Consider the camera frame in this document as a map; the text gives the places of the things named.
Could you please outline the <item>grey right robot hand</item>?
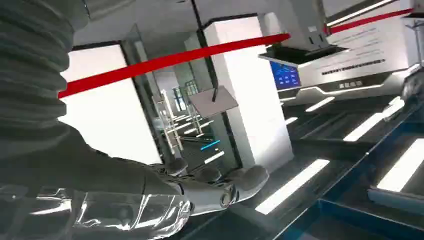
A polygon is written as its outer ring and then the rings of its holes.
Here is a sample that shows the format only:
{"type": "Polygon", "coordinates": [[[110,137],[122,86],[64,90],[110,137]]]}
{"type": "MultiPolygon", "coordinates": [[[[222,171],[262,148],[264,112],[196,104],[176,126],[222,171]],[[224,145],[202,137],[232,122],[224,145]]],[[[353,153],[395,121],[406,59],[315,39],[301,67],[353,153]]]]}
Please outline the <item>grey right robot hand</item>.
{"type": "Polygon", "coordinates": [[[162,173],[89,147],[72,129],[48,141],[0,136],[3,240],[155,240],[189,218],[257,194],[269,177],[255,165],[214,182],[162,173]]]}

